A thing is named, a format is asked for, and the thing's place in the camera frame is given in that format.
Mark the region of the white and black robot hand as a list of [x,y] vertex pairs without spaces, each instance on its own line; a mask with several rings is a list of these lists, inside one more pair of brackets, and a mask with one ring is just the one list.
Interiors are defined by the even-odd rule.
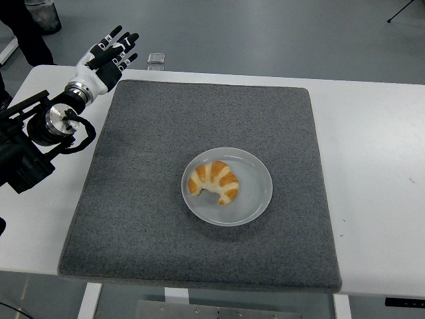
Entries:
[[97,96],[110,92],[124,70],[137,58],[137,53],[132,50],[139,34],[121,31],[120,25],[113,29],[92,46],[76,65],[76,76],[69,84],[81,87],[91,102]]

